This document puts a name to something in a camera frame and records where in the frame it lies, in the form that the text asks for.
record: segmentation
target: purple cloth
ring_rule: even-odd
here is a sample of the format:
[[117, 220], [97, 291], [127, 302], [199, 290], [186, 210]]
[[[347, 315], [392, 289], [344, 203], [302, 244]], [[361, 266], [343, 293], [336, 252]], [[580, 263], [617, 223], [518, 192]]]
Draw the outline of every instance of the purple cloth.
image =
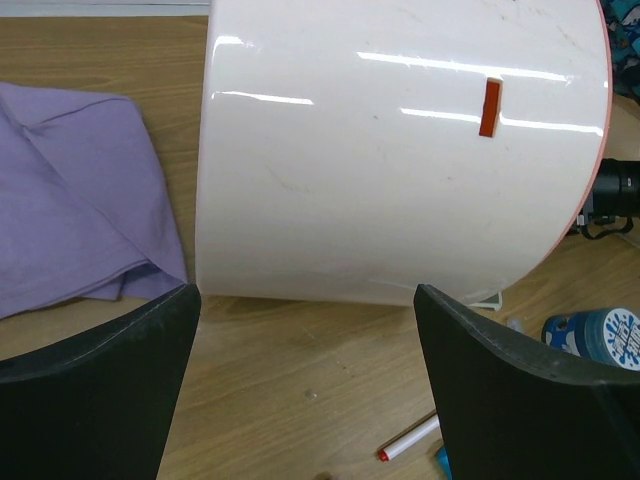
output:
[[0, 83], [0, 318], [186, 282], [162, 169], [136, 105]]

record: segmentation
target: blue container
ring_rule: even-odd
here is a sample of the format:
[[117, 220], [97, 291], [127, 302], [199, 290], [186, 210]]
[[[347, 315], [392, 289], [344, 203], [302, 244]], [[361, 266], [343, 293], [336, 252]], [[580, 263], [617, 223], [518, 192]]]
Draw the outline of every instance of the blue container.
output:
[[436, 453], [436, 459], [438, 460], [442, 470], [444, 470], [444, 473], [447, 475], [447, 478], [449, 480], [453, 480], [453, 477], [451, 476], [451, 467], [449, 466], [449, 457], [447, 456], [447, 451], [444, 447], [440, 447]]
[[640, 320], [625, 308], [553, 316], [542, 328], [542, 341], [580, 357], [640, 371]]

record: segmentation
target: wooden table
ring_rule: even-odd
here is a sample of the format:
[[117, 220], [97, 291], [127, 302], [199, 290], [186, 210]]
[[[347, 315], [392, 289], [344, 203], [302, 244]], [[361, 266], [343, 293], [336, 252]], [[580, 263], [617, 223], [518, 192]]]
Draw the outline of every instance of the wooden table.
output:
[[[116, 92], [141, 105], [191, 273], [205, 36], [204, 18], [0, 19], [0, 81]], [[490, 316], [518, 317], [537, 337], [551, 314], [640, 311], [638, 293], [637, 250], [572, 237]], [[141, 303], [72, 301], [5, 319], [0, 358]], [[159, 478], [440, 479], [428, 440], [388, 464], [374, 456], [434, 408], [410, 309], [205, 299]]]

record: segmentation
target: white cylindrical lampshade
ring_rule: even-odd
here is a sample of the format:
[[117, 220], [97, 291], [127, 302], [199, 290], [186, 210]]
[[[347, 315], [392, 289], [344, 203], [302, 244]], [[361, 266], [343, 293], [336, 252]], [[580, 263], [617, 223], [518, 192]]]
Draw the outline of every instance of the white cylindrical lampshade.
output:
[[596, 0], [216, 0], [197, 283], [482, 300], [574, 220], [611, 89]]

